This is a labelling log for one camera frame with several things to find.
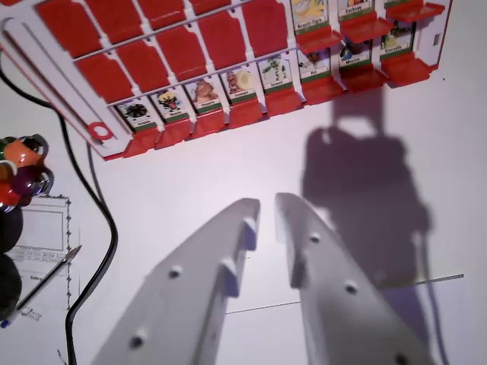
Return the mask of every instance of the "red plastic slot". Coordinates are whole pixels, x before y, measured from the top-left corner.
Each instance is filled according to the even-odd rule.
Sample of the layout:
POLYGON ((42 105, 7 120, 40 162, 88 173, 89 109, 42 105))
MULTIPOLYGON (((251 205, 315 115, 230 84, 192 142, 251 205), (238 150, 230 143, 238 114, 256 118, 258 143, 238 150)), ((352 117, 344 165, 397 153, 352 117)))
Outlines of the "red plastic slot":
POLYGON ((131 0, 86 0, 86 3, 111 43, 142 35, 141 20, 131 0))
POLYGON ((305 55, 320 49, 330 48, 342 39, 343 35, 336 30, 332 30, 330 25, 318 28, 312 32, 296 35, 298 47, 305 55))
POLYGON ((155 37, 178 81, 206 73, 205 56, 194 33, 180 26, 155 37))
POLYGON ((220 11, 198 21, 198 25, 217 70, 245 62, 245 42, 238 19, 220 11))
POLYGON ((377 13, 372 11, 361 17, 343 21, 340 27, 342 34, 353 43, 364 42, 375 37, 388 34, 394 24, 382 17, 377 19, 377 13))
POLYGON ((36 5, 36 10, 71 57, 86 55, 101 48, 100 36, 83 5, 71 0, 49 0, 36 5))
POLYGON ((167 70, 158 51, 143 40, 121 46, 116 52, 142 92, 169 84, 167 70))
POLYGON ((189 118, 166 124, 154 149, 158 150, 184 141, 191 134, 191 125, 192 123, 189 118))
POLYGON ((275 0, 254 0, 242 5, 250 44, 256 57, 288 47, 284 5, 275 0))
POLYGON ((342 83, 353 94, 382 87, 387 77, 373 65, 363 65, 352 70, 342 71, 342 83))
POLYGON ((286 114, 301 107, 302 102, 293 87, 266 94, 266 106, 268 116, 286 114))
POLYGON ((425 4, 423 0, 411 0, 387 8, 387 17, 397 19, 398 21, 413 22, 440 15, 444 9, 444 5, 432 4, 430 2, 425 4))
POLYGON ((331 75, 327 78, 318 78, 317 80, 304 82, 302 85, 303 95, 310 105, 324 103, 339 97, 345 92, 331 75))
POLYGON ((222 6, 229 5, 230 0, 189 0, 193 5, 196 15, 206 13, 222 6))
POLYGON ((254 97, 231 106, 228 126, 230 129, 240 128, 258 122, 262 116, 259 100, 254 97))
POLYGON ((155 142, 160 135, 161 133, 155 127, 135 133, 129 146, 123 152, 123 156, 132 157, 138 154, 144 154, 151 148, 154 148, 155 142))
POLYGON ((414 52, 382 61, 382 69, 397 86, 406 86, 429 79, 432 70, 414 52))
POLYGON ((154 30, 186 19, 183 0, 138 0, 138 3, 154 30))
POLYGON ((220 132, 225 127, 223 109, 212 110, 198 116, 191 138, 200 138, 211 133, 220 132))
POLYGON ((108 59, 104 54, 80 59, 76 65, 95 92, 107 103, 133 95, 132 86, 118 62, 108 59))

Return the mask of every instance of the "character card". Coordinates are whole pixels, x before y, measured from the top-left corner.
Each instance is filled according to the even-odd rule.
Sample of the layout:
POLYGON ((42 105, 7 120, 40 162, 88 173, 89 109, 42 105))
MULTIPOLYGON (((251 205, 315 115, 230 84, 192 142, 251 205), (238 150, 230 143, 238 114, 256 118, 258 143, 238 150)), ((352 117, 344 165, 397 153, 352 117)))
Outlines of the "character card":
POLYGON ((380 41, 380 59, 412 51, 415 29, 416 22, 394 21, 393 29, 380 41))
POLYGON ((220 78, 230 103, 235 104, 256 97, 255 88, 256 83, 259 83, 259 73, 254 63, 222 72, 220 78))
POLYGON ((342 40, 342 50, 339 55, 341 69, 366 65, 372 62, 372 40, 353 43, 348 39, 342 40))
POLYGON ((374 0, 338 0, 338 19, 347 21, 374 10, 374 0))
POLYGON ((265 94, 292 87, 291 62, 284 54, 259 61, 258 67, 265 94))
POLYGON ((207 76, 184 85, 198 114, 221 108, 220 97, 215 90, 215 82, 220 82, 217 75, 207 76))
POLYGON ((188 118, 187 96, 182 88, 169 87, 150 96, 152 103, 159 110, 166 123, 188 118))
POLYGON ((163 125, 147 97, 139 97, 114 106, 115 111, 136 132, 163 125))
POLYGON ((303 34, 328 25, 328 0, 291 0, 294 32, 303 34))
POLYGON ((318 52, 312 52, 307 55, 303 54, 299 49, 297 52, 301 82, 325 78, 330 75, 329 48, 321 49, 318 52))

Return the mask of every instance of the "black cord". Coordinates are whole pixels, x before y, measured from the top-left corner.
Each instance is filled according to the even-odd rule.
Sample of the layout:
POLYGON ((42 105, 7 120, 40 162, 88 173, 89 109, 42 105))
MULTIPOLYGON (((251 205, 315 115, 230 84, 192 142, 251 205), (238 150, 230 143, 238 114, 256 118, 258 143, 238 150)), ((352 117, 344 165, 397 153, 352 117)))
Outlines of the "black cord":
POLYGON ((80 296, 78 299, 73 303, 72 307, 69 309, 68 314, 66 314, 66 320, 65 320, 65 330, 66 330, 66 342, 67 342, 67 347, 68 347, 68 364, 69 365, 76 365, 76 354, 75 354, 75 346, 73 342, 73 334, 72 334, 72 326, 73 326, 73 321, 75 320, 76 313, 79 311, 83 303, 86 301, 87 298, 93 293, 97 285, 100 283, 100 280, 103 278, 105 273, 107 272, 107 269, 110 267, 110 264, 113 260, 113 257, 115 256, 117 244, 118 244, 118 231, 116 229, 115 221, 112 218, 112 214, 110 213, 110 210, 108 209, 107 205, 105 204, 105 201, 103 199, 103 195, 100 190, 100 186, 98 184, 97 176, 96 173, 94 172, 94 165, 93 165, 93 157, 91 155, 91 149, 90 146, 88 145, 88 160, 90 163, 90 171, 93 176, 93 181, 95 184, 95 189, 98 192, 99 198, 96 196, 94 193, 93 189, 90 187, 86 179, 84 178, 83 173, 81 172, 81 169, 79 168, 78 162, 76 160, 75 154, 73 153, 72 146, 71 146, 71 141, 69 140, 69 134, 68 134, 68 128, 66 126, 66 121, 64 117, 59 113, 54 106, 45 101, 41 100, 37 97, 34 97, 23 90, 21 90, 17 85, 12 83, 7 76, 5 76, 2 66, 0 63, 0 78, 18 95, 21 97, 37 104, 40 106, 43 106, 45 108, 53 110, 58 118, 59 118, 59 124, 61 125, 61 132, 62 132, 62 139, 64 140, 64 144, 66 147, 66 152, 68 153, 69 160, 71 161, 71 164, 73 166, 73 169, 76 172, 76 175, 81 181, 81 184, 83 184, 84 188, 90 195, 90 197, 93 199, 95 205, 100 209, 101 214, 104 216, 104 218, 107 220, 107 223, 110 227, 110 232, 111 232, 111 239, 110 239, 110 245, 108 247, 107 253, 103 257, 102 262, 98 266, 98 269, 94 273, 94 275, 91 277, 89 282, 86 284, 84 287, 84 290, 81 292, 80 296))

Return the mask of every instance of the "pen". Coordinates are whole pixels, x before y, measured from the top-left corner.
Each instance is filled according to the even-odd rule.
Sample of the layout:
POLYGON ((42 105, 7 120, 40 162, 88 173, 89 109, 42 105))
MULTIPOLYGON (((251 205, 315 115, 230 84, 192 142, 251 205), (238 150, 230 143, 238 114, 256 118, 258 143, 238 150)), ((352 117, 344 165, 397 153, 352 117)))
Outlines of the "pen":
POLYGON ((81 246, 78 246, 69 251, 64 258, 59 261, 49 273, 39 281, 39 284, 23 299, 19 304, 8 314, 8 316, 0 323, 0 327, 6 329, 18 317, 21 310, 53 279, 56 274, 70 263, 78 254, 81 246))

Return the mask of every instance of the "paper sheet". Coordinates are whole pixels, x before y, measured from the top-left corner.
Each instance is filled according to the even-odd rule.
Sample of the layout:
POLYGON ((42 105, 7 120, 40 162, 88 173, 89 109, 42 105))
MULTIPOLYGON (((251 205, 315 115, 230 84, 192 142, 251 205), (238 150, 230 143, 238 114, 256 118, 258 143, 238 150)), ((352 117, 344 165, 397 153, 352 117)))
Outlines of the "paper sheet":
MULTIPOLYGON (((70 214, 71 202, 65 196, 33 198, 22 209, 22 234, 7 253, 22 280, 21 298, 78 246, 79 230, 70 214)), ((68 308, 79 295, 76 264, 67 265, 21 312, 6 329, 0 330, 2 363, 63 363, 66 358, 64 321, 68 308), (19 343, 26 351, 19 349, 19 343)))

